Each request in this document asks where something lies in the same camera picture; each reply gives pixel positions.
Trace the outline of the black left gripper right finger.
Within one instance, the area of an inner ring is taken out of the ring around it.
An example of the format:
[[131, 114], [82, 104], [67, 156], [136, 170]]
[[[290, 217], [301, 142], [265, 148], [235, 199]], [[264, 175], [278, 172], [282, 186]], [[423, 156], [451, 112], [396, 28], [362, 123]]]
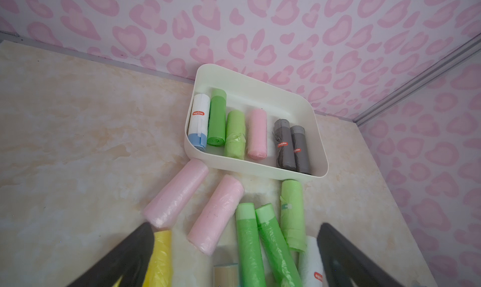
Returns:
[[316, 240], [329, 286], [401, 286], [329, 223]]

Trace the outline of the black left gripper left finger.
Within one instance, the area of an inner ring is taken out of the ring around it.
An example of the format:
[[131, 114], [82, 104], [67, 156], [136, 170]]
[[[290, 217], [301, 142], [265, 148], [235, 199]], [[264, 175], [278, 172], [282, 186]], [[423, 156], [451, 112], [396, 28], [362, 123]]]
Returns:
[[142, 286], [154, 241], [151, 225], [141, 224], [70, 286]]

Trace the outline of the grey trash bag roll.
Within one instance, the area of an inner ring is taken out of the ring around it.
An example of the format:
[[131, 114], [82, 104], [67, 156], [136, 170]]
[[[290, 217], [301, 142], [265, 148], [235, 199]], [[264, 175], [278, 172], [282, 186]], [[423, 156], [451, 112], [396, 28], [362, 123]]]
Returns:
[[296, 161], [290, 130], [286, 119], [278, 119], [274, 123], [274, 139], [276, 146], [276, 165], [278, 168], [295, 171]]
[[300, 125], [291, 127], [291, 137], [294, 146], [294, 158], [296, 170], [299, 173], [311, 174], [311, 163], [309, 160], [308, 145], [305, 129]]

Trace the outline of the bright green roll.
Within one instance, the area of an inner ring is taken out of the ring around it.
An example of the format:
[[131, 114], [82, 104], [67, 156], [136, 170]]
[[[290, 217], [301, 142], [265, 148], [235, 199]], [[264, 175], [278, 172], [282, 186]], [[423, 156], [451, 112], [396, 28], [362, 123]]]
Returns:
[[207, 143], [220, 147], [225, 144], [227, 94], [221, 89], [213, 89], [211, 95]]

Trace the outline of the pink roll with white label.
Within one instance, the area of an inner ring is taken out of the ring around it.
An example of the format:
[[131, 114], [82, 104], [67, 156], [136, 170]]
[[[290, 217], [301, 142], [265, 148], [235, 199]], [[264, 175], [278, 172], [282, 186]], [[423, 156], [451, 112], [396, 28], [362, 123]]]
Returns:
[[268, 156], [267, 113], [254, 109], [248, 115], [248, 156], [261, 161]]

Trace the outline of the yellow trash bag roll inner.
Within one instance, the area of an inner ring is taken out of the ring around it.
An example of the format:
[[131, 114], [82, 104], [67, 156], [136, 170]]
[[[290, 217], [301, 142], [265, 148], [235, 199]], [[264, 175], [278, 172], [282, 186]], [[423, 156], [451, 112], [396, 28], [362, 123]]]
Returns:
[[172, 233], [145, 225], [129, 236], [129, 251], [120, 258], [115, 286], [171, 286]]

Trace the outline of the white roll with blue end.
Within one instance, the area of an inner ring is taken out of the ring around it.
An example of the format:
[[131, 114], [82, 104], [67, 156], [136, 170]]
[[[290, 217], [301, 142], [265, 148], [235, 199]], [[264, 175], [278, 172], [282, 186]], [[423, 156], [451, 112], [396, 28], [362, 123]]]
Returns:
[[323, 286], [323, 263], [315, 237], [306, 237], [306, 250], [299, 254], [298, 271], [304, 287]]

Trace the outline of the green trash bag roll right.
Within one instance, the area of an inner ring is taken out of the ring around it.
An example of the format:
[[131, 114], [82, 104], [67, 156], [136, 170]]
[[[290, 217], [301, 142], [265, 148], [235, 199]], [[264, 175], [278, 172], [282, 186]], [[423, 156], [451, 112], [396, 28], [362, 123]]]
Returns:
[[255, 210], [261, 242], [279, 286], [302, 286], [301, 277], [290, 249], [281, 232], [273, 205], [265, 204]]

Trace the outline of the pink trash bag roll left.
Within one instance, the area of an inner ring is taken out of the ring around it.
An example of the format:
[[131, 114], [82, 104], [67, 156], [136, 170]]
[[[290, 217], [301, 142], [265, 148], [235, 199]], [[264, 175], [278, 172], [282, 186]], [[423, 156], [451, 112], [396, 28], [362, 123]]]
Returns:
[[160, 230], [173, 228], [208, 174], [209, 168], [201, 160], [191, 159], [142, 211], [146, 220]]

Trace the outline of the pink trash bag roll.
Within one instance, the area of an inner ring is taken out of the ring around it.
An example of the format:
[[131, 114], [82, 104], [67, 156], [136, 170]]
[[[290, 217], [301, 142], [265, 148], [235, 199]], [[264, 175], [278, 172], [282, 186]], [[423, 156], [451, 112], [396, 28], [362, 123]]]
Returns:
[[226, 174], [187, 235], [187, 239], [200, 252], [213, 255], [243, 195], [244, 187], [241, 182]]
[[146, 220], [160, 230], [173, 228], [208, 174], [209, 168], [201, 160], [191, 159], [142, 211]]

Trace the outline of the light green roll near box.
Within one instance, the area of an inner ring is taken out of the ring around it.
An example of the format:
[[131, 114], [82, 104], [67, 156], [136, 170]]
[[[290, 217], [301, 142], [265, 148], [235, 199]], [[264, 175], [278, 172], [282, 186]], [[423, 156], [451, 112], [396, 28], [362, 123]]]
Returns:
[[284, 239], [292, 251], [305, 252], [307, 245], [302, 184], [292, 179], [283, 181], [280, 202], [280, 226]]

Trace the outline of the pink trash bag roll right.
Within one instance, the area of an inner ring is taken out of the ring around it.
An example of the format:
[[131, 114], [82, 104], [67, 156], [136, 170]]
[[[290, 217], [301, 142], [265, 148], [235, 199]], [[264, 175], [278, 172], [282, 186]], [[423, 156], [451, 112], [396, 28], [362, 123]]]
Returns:
[[243, 195], [244, 187], [241, 182], [226, 174], [187, 235], [187, 239], [200, 252], [213, 255]]

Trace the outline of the green trash bag roll left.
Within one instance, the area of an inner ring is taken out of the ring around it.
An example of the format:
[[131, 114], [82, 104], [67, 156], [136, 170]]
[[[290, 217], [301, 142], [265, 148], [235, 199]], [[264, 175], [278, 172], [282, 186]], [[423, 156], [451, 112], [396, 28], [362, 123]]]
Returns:
[[267, 287], [254, 204], [239, 204], [235, 220], [241, 286]]

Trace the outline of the blue trash bag roll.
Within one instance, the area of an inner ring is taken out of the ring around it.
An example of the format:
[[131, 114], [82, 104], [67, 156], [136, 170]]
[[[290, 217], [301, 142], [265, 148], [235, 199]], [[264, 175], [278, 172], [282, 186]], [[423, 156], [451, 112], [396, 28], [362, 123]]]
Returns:
[[239, 265], [219, 264], [213, 268], [213, 287], [239, 287]]

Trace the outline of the white plastic storage box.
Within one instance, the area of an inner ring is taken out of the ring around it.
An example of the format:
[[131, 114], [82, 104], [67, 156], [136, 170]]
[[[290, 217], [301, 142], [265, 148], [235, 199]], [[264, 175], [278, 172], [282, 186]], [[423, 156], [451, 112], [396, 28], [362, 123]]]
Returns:
[[199, 67], [184, 149], [211, 168], [302, 183], [329, 170], [306, 99], [215, 64]]

